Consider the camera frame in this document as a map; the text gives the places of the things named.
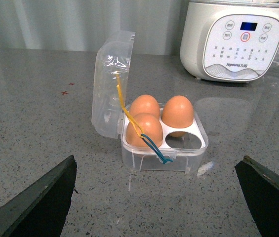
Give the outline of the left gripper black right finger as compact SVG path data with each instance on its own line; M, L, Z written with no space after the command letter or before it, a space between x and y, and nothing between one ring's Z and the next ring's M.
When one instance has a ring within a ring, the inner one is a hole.
M235 169L261 236L279 237L279 175L249 156L244 156Z

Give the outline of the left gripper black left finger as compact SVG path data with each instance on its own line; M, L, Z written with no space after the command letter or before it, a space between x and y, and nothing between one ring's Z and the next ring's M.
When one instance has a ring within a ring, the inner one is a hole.
M75 188L73 155L0 207L0 237L59 237Z

